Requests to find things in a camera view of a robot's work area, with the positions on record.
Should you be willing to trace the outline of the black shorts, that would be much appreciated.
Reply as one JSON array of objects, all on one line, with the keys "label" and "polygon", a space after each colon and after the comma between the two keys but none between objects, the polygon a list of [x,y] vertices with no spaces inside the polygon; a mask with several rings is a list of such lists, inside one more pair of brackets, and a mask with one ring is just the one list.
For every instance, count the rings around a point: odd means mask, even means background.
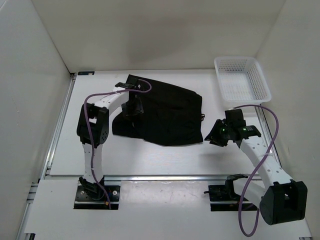
[{"label": "black shorts", "polygon": [[114,135],[161,146],[203,142],[202,96],[183,87],[131,74],[127,80],[138,80],[143,90],[151,90],[139,96],[142,114],[128,117],[120,113],[113,119]]}]

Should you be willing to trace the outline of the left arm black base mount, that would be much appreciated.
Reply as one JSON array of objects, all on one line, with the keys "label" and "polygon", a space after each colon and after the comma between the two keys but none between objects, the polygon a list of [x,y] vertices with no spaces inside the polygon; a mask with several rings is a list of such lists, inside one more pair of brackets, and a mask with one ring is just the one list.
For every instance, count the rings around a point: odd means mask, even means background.
[{"label": "left arm black base mount", "polygon": [[98,195],[88,194],[80,182],[77,184],[73,208],[75,210],[118,210],[121,196],[120,185],[105,185],[105,191],[108,193],[108,199],[105,192],[98,188]]}]

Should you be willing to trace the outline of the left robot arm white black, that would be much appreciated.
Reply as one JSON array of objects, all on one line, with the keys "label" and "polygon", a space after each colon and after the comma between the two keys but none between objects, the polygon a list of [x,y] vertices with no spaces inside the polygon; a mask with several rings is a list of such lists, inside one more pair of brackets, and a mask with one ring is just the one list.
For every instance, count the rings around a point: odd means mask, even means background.
[{"label": "left robot arm white black", "polygon": [[102,169],[103,144],[109,136],[110,116],[122,108],[126,116],[144,112],[140,94],[152,90],[152,85],[139,77],[128,76],[126,82],[118,82],[112,91],[93,93],[83,102],[76,134],[84,151],[84,175],[79,178],[84,192],[95,201],[111,206],[110,194],[105,187]]}]

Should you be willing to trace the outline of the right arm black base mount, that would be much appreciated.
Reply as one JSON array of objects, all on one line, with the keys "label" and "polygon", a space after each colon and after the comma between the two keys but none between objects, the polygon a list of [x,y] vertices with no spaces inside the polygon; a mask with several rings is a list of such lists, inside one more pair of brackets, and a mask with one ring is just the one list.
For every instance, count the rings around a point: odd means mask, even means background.
[{"label": "right arm black base mount", "polygon": [[208,190],[204,191],[209,195],[211,212],[236,212],[239,209],[240,195],[234,191],[234,181],[247,179],[244,174],[229,175],[224,184],[209,185]]}]

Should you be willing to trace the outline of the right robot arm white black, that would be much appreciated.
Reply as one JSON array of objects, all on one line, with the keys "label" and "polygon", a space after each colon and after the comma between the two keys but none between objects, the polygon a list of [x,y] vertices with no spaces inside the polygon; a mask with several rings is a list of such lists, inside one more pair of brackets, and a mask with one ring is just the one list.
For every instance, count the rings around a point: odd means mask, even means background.
[{"label": "right robot arm white black", "polygon": [[248,157],[263,182],[260,186],[244,174],[229,175],[224,193],[230,200],[251,202],[268,225],[299,221],[305,218],[308,189],[303,181],[295,181],[270,152],[260,131],[247,125],[241,108],[225,111],[208,136],[210,144],[225,147],[231,141]]}]

